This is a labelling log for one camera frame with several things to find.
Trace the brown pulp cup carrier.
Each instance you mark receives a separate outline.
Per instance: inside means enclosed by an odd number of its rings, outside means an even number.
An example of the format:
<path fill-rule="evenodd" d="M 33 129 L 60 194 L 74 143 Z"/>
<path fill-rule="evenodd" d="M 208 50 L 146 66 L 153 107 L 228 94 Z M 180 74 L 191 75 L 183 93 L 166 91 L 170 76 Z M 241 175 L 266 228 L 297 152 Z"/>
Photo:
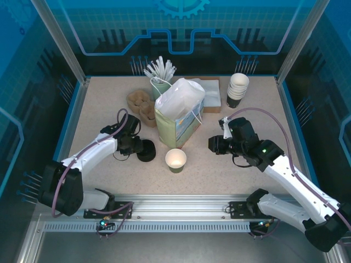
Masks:
<path fill-rule="evenodd" d="M 141 108 L 146 108 L 150 105 L 150 96 L 143 90 L 136 90 L 126 97 L 127 105 L 133 113 L 140 113 Z"/>
<path fill-rule="evenodd" d="M 137 100 L 139 116 L 141 121 L 148 127 L 154 128 L 157 126 L 155 117 L 155 102 Z"/>

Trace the green paper takeout bag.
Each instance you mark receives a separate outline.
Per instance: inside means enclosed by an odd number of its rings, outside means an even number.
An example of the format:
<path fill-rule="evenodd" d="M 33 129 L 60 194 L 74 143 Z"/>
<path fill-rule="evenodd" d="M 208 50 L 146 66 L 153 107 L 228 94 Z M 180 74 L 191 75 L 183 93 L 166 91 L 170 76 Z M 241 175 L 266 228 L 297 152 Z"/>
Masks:
<path fill-rule="evenodd" d="M 160 141 L 169 148 L 182 148 L 203 123 L 205 90 L 195 81 L 180 78 L 155 101 Z"/>

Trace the green paper coffee cup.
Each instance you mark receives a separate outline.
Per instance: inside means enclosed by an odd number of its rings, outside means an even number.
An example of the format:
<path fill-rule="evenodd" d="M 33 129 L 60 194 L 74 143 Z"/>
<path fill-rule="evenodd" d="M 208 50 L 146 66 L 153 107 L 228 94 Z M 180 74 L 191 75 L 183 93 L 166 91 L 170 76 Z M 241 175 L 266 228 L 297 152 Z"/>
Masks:
<path fill-rule="evenodd" d="M 171 172 L 180 173 L 186 164 L 187 157 L 184 151 L 174 148 L 167 152 L 165 161 Z"/>

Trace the black cup lids stack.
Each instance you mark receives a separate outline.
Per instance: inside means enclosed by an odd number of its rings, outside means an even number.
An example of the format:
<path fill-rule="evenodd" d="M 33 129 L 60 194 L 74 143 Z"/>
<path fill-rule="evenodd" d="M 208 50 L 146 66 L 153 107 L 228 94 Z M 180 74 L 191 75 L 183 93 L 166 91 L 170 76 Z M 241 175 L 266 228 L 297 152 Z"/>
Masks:
<path fill-rule="evenodd" d="M 156 157 L 156 147 L 155 144 L 151 141 L 146 139 L 143 142 L 143 149 L 141 151 L 145 154 L 145 158 L 138 158 L 142 162 L 150 162 Z"/>

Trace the white paper napkins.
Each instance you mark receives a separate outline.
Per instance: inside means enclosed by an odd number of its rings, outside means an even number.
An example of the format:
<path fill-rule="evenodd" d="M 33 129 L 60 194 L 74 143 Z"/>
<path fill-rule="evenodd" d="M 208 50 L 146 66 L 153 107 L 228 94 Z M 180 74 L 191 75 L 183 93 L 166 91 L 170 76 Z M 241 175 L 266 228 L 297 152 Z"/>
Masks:
<path fill-rule="evenodd" d="M 190 79 L 198 83 L 205 90 L 204 107 L 221 107 L 221 98 L 218 79 Z"/>

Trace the green straw holder cup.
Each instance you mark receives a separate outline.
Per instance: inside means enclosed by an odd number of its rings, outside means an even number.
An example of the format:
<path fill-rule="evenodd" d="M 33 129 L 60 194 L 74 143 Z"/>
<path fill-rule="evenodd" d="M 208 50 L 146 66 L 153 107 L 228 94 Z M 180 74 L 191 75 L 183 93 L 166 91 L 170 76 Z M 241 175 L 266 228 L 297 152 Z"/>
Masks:
<path fill-rule="evenodd" d="M 152 94 L 155 101 L 172 86 L 170 82 L 158 77 L 151 78 L 150 83 L 152 85 Z"/>

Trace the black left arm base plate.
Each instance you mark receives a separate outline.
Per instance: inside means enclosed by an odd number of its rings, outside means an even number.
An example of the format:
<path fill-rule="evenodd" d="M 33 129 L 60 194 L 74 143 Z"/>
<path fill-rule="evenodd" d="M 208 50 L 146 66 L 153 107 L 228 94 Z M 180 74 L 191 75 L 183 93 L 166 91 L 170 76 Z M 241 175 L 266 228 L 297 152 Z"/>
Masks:
<path fill-rule="evenodd" d="M 85 210 L 83 213 L 84 219 L 99 219 L 109 216 L 111 219 L 123 219 L 126 215 L 126 219 L 132 217 L 132 208 L 129 202 L 115 202 L 112 207 L 106 208 L 104 210 Z"/>

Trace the aluminium mounting rail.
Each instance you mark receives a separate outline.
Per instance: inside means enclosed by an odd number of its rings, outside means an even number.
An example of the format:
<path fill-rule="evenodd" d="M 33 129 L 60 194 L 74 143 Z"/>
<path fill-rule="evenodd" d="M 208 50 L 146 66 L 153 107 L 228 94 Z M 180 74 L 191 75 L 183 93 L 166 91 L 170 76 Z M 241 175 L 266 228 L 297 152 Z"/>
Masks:
<path fill-rule="evenodd" d="M 133 202 L 129 221 L 230 221 L 225 207 L 245 201 L 248 195 L 129 195 L 117 202 Z"/>

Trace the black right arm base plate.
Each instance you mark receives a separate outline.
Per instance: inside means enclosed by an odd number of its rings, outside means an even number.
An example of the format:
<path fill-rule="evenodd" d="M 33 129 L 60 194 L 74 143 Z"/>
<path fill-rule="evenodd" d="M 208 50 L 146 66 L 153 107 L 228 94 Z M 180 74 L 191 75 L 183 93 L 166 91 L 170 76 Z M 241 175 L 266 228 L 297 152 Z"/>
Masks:
<path fill-rule="evenodd" d="M 231 219 L 271 219 L 272 216 L 262 214 L 258 210 L 247 205 L 246 201 L 230 202 L 229 214 Z"/>

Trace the aluminium frame post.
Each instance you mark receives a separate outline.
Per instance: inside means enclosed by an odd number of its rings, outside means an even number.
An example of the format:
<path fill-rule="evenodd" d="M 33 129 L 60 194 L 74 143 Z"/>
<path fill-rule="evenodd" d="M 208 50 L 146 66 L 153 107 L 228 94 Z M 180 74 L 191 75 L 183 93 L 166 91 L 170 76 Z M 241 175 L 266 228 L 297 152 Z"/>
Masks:
<path fill-rule="evenodd" d="M 323 15 L 329 2 L 330 0 L 316 0 L 314 6 L 312 7 L 309 15 L 307 16 L 305 23 L 303 24 L 297 38 L 295 39 L 287 57 L 285 58 L 278 72 L 278 75 L 276 77 L 276 83 L 278 86 L 281 86 L 284 82 L 292 66 L 296 62 L 299 54 L 301 53 L 303 47 L 305 46 L 307 40 L 310 38 L 318 21 Z"/>
<path fill-rule="evenodd" d="M 87 77 L 84 74 L 73 50 L 71 49 L 63 31 L 61 30 L 58 22 L 56 21 L 51 9 L 49 8 L 46 0 L 30 0 L 35 7 L 37 13 L 45 24 L 52 39 L 56 43 L 64 59 L 66 60 L 72 73 L 81 85 L 87 85 Z"/>

